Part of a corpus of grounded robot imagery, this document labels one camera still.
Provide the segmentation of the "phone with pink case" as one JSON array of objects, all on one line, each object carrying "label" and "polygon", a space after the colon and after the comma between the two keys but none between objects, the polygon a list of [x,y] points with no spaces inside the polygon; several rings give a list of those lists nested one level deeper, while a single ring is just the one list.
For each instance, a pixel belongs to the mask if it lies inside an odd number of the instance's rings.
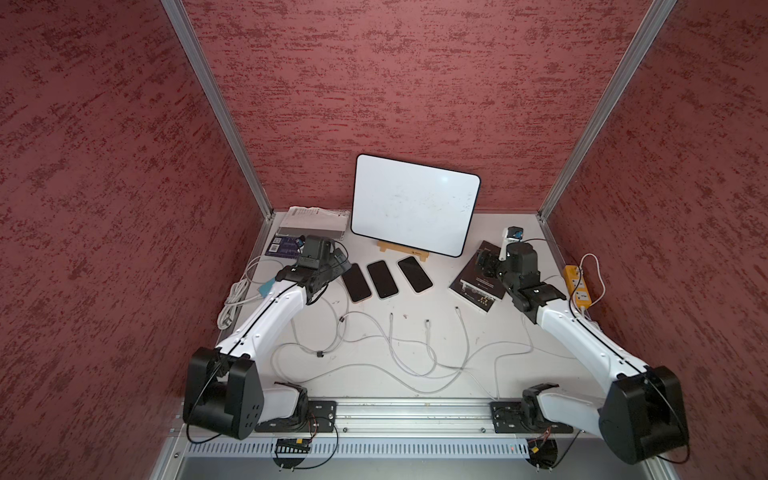
[{"label": "phone with pink case", "polygon": [[359,303],[372,296],[368,282],[357,263],[352,264],[341,279],[352,303]]}]

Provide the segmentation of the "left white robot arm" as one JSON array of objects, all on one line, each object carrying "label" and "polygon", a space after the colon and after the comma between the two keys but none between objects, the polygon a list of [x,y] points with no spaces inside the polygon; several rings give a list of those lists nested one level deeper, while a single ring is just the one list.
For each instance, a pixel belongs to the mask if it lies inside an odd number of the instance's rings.
[{"label": "left white robot arm", "polygon": [[183,421],[217,435],[242,440],[270,421],[303,422],[306,390],[265,372],[286,325],[319,299],[351,268],[340,244],[309,239],[296,263],[281,269],[271,290],[229,337],[190,358]]}]

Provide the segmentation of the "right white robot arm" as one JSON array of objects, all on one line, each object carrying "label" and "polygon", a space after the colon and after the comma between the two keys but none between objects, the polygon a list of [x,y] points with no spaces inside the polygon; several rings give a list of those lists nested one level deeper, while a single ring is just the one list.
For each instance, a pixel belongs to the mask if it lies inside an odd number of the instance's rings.
[{"label": "right white robot arm", "polygon": [[531,424],[562,423],[597,436],[627,464],[689,449],[677,376],[628,353],[580,313],[569,297],[543,282],[537,253],[529,243],[504,240],[499,254],[479,263],[500,281],[517,310],[565,346],[603,391],[595,397],[570,394],[554,383],[530,387],[523,405]]}]

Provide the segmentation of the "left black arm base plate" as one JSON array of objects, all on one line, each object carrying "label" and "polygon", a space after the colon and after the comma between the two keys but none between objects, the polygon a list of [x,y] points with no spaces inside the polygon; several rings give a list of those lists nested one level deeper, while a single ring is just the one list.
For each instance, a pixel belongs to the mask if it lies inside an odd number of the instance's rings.
[{"label": "left black arm base plate", "polygon": [[338,403],[328,400],[309,400],[299,405],[291,417],[274,419],[258,424],[257,433],[319,434],[334,431]]}]

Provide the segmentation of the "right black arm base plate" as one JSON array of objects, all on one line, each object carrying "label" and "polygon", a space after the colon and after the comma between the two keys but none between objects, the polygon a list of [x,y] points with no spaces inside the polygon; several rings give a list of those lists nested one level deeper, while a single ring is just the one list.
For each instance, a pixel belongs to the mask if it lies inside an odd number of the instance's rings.
[{"label": "right black arm base plate", "polygon": [[496,434],[571,434],[574,429],[562,423],[535,419],[526,412],[521,401],[497,401],[489,404]]}]

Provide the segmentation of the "phone with white case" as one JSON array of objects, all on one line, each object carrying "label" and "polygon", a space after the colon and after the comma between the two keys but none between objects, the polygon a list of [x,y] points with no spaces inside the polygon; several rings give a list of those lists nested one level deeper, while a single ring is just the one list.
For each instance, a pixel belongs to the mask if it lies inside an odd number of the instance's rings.
[{"label": "phone with white case", "polygon": [[369,264],[367,271],[380,299],[387,299],[399,293],[397,284],[384,260]]}]

